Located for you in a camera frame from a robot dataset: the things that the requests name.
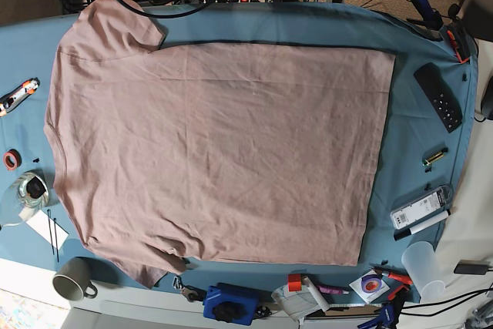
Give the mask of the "pink T-shirt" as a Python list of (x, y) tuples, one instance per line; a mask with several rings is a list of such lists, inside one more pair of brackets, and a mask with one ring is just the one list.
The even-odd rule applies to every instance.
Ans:
[(98, 0), (57, 48), (44, 130), (83, 246), (146, 287), (188, 257), (355, 265), (395, 57), (163, 38)]

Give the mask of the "red plastic block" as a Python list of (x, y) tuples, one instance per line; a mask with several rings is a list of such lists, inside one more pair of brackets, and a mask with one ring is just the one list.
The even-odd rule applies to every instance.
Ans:
[(287, 276), (287, 289), (289, 292), (302, 291), (302, 275), (289, 274)]

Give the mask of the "metal carabiner keyring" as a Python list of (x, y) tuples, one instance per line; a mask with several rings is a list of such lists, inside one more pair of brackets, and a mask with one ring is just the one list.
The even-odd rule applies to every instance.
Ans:
[(173, 278), (173, 288), (175, 290), (182, 290), (183, 289), (183, 283), (182, 283), (181, 277), (178, 275), (176, 275)]

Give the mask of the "blue black device box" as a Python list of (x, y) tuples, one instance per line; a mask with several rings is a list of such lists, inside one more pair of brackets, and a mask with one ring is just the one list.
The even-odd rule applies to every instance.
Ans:
[(253, 289), (218, 283), (209, 286), (203, 301), (203, 316), (205, 318), (250, 326), (252, 324), (260, 294)]

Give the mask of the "small battery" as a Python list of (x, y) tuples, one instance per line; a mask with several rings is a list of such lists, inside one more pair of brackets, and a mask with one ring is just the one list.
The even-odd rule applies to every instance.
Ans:
[(422, 161), (423, 166), (430, 166), (432, 163), (443, 158), (447, 153), (448, 153), (448, 148), (444, 147), (444, 148), (438, 150), (436, 153), (433, 153), (429, 156), (426, 156), (425, 158), (423, 158), (423, 161)]

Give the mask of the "blue table cloth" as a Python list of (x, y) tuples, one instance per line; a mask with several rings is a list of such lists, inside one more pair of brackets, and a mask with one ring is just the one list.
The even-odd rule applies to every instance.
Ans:
[[(60, 39), (75, 21), (66, 15), (1, 28), (1, 91), (10, 92), (31, 77), (40, 79), (39, 90), (1, 120), (2, 150), (16, 149), (19, 170), (1, 172), (1, 187), (8, 188), (21, 172), (33, 170), (52, 181), (53, 155), (43, 132), (52, 64)], [(426, 185), (457, 186), (474, 123), (478, 83), (476, 62), (461, 64), (444, 40), (429, 36), (390, 15), (351, 5), (219, 4), (184, 18), (159, 21), (166, 33), (164, 46), (199, 42), (265, 42), (356, 46), (381, 49), (396, 56), (391, 99), (380, 154), (380, 164), (368, 208), (367, 229), (359, 263), (355, 267), (240, 264), (196, 261), (184, 278), (195, 287), (224, 282), (270, 292), (287, 275), (302, 271), (325, 283), (349, 283), (371, 264), (387, 260), (399, 266), (408, 244), (426, 240), (437, 244), (444, 224), (436, 224), (403, 240), (392, 237), (389, 213), (399, 203), (412, 200)], [(448, 133), (439, 122), (413, 74), (434, 63), (460, 103), (461, 126)], [(447, 147), (448, 153), (430, 166), (423, 158)]]

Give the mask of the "purple tape roll card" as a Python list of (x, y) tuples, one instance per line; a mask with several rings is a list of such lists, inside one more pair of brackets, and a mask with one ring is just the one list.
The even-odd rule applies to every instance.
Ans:
[(349, 287), (363, 300), (369, 304), (390, 290), (390, 287), (382, 280), (375, 271), (370, 270), (363, 276), (349, 284)]

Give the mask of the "clear plastic package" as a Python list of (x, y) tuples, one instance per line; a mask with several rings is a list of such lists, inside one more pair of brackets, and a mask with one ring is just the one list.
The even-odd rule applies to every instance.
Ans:
[(401, 230), (446, 207), (451, 202), (453, 193), (451, 186), (442, 185), (392, 210), (390, 218), (394, 229)]

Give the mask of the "black remote control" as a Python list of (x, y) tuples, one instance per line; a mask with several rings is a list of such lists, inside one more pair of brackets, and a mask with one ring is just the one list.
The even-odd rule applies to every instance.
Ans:
[(455, 131), (462, 124), (462, 110), (439, 68), (430, 62), (416, 70), (413, 76), (447, 132)]

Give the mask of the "translucent plastic cup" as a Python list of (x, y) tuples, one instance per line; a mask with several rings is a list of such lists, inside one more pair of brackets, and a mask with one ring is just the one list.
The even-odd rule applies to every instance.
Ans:
[(429, 242), (419, 241), (410, 245), (403, 252), (401, 262), (422, 300), (431, 301), (441, 297), (446, 284)]

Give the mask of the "black white marker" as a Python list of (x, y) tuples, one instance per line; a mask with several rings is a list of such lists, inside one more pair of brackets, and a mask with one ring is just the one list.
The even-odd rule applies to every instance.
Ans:
[(417, 223), (416, 225), (414, 225), (412, 227), (409, 227), (405, 230), (398, 231), (394, 235), (394, 240), (395, 241), (402, 240), (406, 237), (409, 237), (411, 235), (419, 233), (422, 230), (425, 230), (431, 226), (434, 226), (437, 223), (440, 223), (443, 220), (446, 220), (450, 215), (451, 215), (450, 210), (444, 210), (443, 212), (438, 213), (437, 215), (430, 217), (430, 218), (426, 219), (425, 221)]

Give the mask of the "white paper card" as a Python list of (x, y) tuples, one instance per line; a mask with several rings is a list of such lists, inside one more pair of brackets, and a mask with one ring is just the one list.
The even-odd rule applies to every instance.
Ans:
[[(26, 221), (26, 224), (31, 227), (39, 236), (50, 242), (49, 223), (46, 213), (39, 211), (32, 218)], [(59, 249), (67, 240), (69, 234), (57, 223), (57, 236)]]

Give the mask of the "blue bar clamp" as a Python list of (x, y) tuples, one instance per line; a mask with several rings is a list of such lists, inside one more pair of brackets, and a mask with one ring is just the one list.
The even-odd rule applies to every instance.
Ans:
[(391, 294), (391, 300), (378, 310), (378, 314), (374, 319), (357, 325), (357, 328), (396, 328), (409, 290), (410, 287), (408, 285), (401, 285)]

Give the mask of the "grey ceramic mug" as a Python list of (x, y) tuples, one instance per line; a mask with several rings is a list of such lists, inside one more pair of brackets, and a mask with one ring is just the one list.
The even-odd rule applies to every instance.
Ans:
[(79, 257), (66, 262), (52, 278), (55, 291), (69, 301), (94, 299), (98, 294), (91, 281), (89, 265)]

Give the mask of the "red tape roll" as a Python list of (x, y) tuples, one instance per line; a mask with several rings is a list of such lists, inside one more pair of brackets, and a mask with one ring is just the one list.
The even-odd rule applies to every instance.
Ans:
[(20, 154), (15, 149), (10, 149), (4, 153), (2, 157), (5, 168), (8, 171), (13, 171), (18, 169), (22, 164), (22, 158)]

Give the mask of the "orange black clamp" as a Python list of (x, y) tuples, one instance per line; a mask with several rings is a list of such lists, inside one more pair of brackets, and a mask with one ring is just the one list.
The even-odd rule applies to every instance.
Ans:
[(451, 22), (442, 27), (441, 34), (447, 45), (451, 47), (457, 60), (461, 64), (469, 62), (471, 51), (464, 26), (460, 22)]

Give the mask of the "orange grey utility knife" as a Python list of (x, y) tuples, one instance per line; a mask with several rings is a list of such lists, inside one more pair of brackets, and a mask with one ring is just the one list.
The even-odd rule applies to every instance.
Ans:
[(1, 116), (12, 112), (19, 104), (32, 95), (40, 86), (38, 78), (24, 81), (20, 86), (1, 97)]

